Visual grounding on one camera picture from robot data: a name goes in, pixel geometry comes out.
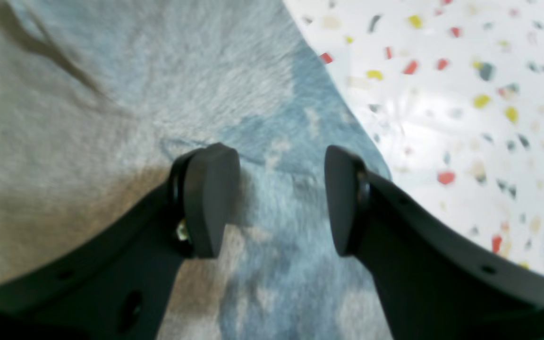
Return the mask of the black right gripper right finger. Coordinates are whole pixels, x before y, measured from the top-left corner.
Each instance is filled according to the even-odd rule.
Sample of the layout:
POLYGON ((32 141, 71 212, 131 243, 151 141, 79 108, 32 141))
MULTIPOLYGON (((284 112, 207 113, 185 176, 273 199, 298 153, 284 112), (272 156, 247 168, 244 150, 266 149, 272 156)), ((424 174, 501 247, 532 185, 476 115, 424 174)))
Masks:
POLYGON ((355 153, 326 149, 335 249, 371 273, 396 340, 544 340, 544 276, 445 226, 355 153))

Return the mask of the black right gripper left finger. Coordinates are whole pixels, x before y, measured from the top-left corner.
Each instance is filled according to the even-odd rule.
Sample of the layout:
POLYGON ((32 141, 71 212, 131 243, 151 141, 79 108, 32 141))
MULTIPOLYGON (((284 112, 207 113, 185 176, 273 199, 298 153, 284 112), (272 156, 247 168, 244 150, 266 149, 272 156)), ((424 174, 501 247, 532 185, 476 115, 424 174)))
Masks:
POLYGON ((184 260, 217 258, 238 152, 212 144, 88 243, 0 285, 0 340, 153 340, 184 260))

